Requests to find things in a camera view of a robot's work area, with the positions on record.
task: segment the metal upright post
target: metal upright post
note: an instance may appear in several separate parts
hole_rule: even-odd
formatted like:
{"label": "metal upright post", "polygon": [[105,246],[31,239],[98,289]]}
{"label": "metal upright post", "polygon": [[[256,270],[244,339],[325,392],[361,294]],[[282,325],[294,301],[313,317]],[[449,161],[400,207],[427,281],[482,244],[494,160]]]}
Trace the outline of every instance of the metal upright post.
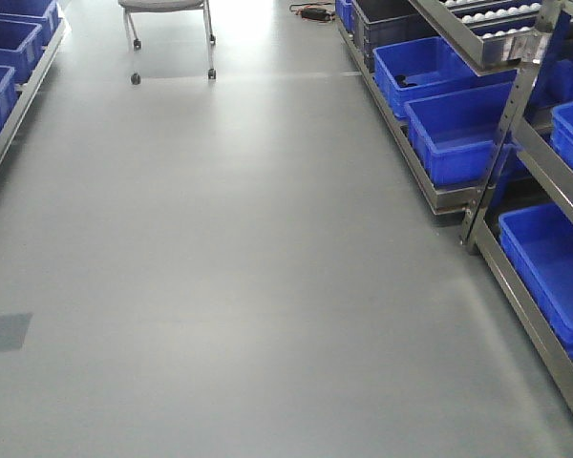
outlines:
{"label": "metal upright post", "polygon": [[514,157],[503,145],[506,141],[511,141],[512,132],[518,128],[520,120],[533,114],[534,109],[528,107],[528,102],[534,100],[544,89],[543,82],[554,66],[556,55],[568,30],[569,19],[562,11],[562,2],[544,1],[534,32],[529,35],[524,45],[518,75],[495,133],[491,160],[484,179],[477,186],[476,193],[465,210],[461,240],[470,252],[475,250],[476,230],[484,220],[487,210],[493,206],[495,192],[502,189],[506,180],[505,166]]}

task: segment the cable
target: cable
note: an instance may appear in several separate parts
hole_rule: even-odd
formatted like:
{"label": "cable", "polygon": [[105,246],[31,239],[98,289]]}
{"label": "cable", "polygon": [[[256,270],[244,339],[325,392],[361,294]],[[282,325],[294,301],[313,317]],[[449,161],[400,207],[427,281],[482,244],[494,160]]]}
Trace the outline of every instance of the cable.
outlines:
{"label": "cable", "polygon": [[295,12],[295,14],[297,14],[297,11],[302,10],[302,8],[299,8],[297,10],[294,10],[293,7],[324,7],[326,5],[335,5],[335,2],[307,2],[307,3],[292,3],[288,6],[288,10],[290,12]]}
{"label": "cable", "polygon": [[313,22],[328,23],[335,19],[335,11],[329,11],[323,8],[325,5],[335,5],[334,2],[312,2],[312,3],[293,3],[289,5],[288,10],[295,12],[295,15],[300,16],[302,19],[307,19]]}

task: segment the shelf frame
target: shelf frame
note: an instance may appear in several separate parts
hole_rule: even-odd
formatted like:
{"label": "shelf frame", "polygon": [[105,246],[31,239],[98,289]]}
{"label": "shelf frame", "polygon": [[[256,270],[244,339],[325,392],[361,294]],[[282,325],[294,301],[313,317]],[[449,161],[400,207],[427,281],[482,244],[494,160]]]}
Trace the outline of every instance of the shelf frame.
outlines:
{"label": "shelf frame", "polygon": [[410,3],[477,75],[504,72],[518,66],[528,43],[528,33],[482,40],[470,29],[471,25],[463,24],[443,3],[437,0],[410,0]]}
{"label": "shelf frame", "polygon": [[477,247],[573,412],[573,363],[485,221]]}
{"label": "shelf frame", "polygon": [[520,160],[573,223],[573,170],[525,120],[514,138],[523,147]]}
{"label": "shelf frame", "polygon": [[470,185],[464,188],[461,187],[446,189],[437,189],[434,187],[431,179],[425,172],[424,167],[420,163],[414,148],[408,141],[405,124],[400,122],[394,116],[393,111],[384,98],[384,95],[380,92],[379,88],[375,84],[373,75],[365,65],[363,54],[354,45],[350,34],[344,27],[344,24],[341,22],[341,20],[337,18],[335,22],[337,23],[337,28],[347,45],[352,61],[356,65],[357,70],[363,76],[363,80],[365,81],[365,84],[370,91],[373,101],[382,114],[382,117],[384,118],[389,130],[393,134],[394,140],[399,147],[399,151],[410,167],[410,170],[414,175],[414,179],[416,180],[418,187],[422,191],[422,194],[434,215],[439,216],[463,212],[467,202],[473,196],[476,190],[475,186]]}
{"label": "shelf frame", "polygon": [[49,67],[55,59],[57,49],[59,48],[68,27],[66,19],[60,17],[59,25],[53,34],[53,38],[45,48],[42,57],[30,76],[30,79],[26,84],[21,86],[21,94],[7,119],[7,122],[0,132],[0,165],[2,164],[2,161],[4,160],[5,155],[19,130],[19,126],[21,126],[28,109],[32,105],[32,102],[38,93],[38,89],[49,71]]}

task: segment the chair seat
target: chair seat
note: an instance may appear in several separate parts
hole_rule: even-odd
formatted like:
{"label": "chair seat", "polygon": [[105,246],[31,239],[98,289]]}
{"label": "chair seat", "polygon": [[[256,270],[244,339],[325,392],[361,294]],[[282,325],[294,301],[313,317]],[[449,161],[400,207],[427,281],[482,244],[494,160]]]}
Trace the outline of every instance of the chair seat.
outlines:
{"label": "chair seat", "polygon": [[130,12],[171,12],[196,10],[203,0],[118,0],[118,3]]}

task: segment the metal shelving rack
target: metal shelving rack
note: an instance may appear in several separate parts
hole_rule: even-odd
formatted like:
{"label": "metal shelving rack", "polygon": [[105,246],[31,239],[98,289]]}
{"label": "metal shelving rack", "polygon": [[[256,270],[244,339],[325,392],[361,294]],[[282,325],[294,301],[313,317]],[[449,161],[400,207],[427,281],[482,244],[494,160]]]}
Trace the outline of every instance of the metal shelving rack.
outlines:
{"label": "metal shelving rack", "polygon": [[43,55],[32,72],[30,79],[26,84],[18,87],[19,97],[11,114],[9,115],[9,118],[7,119],[7,122],[0,132],[0,164],[9,150],[9,147],[15,138],[19,126],[28,112],[29,107],[32,105],[34,97],[49,71],[49,67],[55,59],[57,48],[59,47],[67,29],[68,23],[62,17],[59,26],[53,34],[53,38],[47,47],[45,47]]}
{"label": "metal shelving rack", "polygon": [[397,120],[396,117],[394,117],[393,111],[375,84],[373,75],[365,65],[363,60],[363,53],[361,53],[356,48],[356,46],[354,46],[352,37],[346,31],[344,25],[339,19],[337,19],[337,23],[337,28],[347,44],[350,57],[354,61],[359,72],[361,72],[363,75],[363,80],[370,90],[373,101],[384,117],[384,120],[386,121],[386,124],[393,134],[394,140],[397,143],[399,150],[401,151],[401,154],[410,167],[410,170],[412,171],[412,174],[414,175],[414,178],[418,183],[422,194],[429,203],[431,210],[435,215],[463,212],[467,202],[470,200],[470,198],[473,197],[476,188],[473,185],[460,188],[435,188],[435,186],[431,183],[431,179],[425,172],[424,167],[420,163],[416,153],[414,152],[414,148],[408,141],[407,126],[403,122]]}
{"label": "metal shelving rack", "polygon": [[[500,8],[502,0],[482,0],[473,6],[466,4],[460,7],[446,7],[439,0],[409,1],[477,74],[518,70],[496,130],[484,178],[473,186],[448,194],[434,188],[407,140],[404,126],[393,116],[364,65],[361,52],[354,47],[341,23],[339,31],[434,212],[441,213],[443,207],[451,207],[452,211],[465,209],[461,226],[463,244],[472,253],[479,251],[488,263],[573,411],[573,362],[500,247],[498,229],[493,223],[500,209],[499,203],[504,199],[503,191],[516,156],[546,193],[545,198],[556,202],[573,222],[573,171],[543,139],[542,134],[551,129],[547,122],[549,113],[537,111],[534,103],[537,95],[542,93],[554,63],[559,58],[573,56],[573,25],[570,22],[573,19],[573,0],[543,0],[530,31],[486,39],[480,37],[479,28],[464,24],[460,18],[470,8]],[[502,22],[506,28],[509,27],[509,19]],[[503,148],[509,140],[516,140],[521,149]],[[461,205],[463,199],[468,200],[464,207]]]}
{"label": "metal shelving rack", "polygon": [[[436,0],[411,0],[425,4]],[[573,171],[543,140],[532,125],[535,97],[543,90],[573,18],[573,0],[544,0],[535,28],[519,50],[518,75],[499,123],[492,158],[465,211],[461,238],[470,252],[479,250],[520,318],[566,403],[573,411],[573,362],[531,297],[520,276],[499,245],[489,222],[498,210],[502,190],[509,180],[509,164],[517,156],[545,193],[573,222]],[[522,147],[502,148],[512,138]]]}

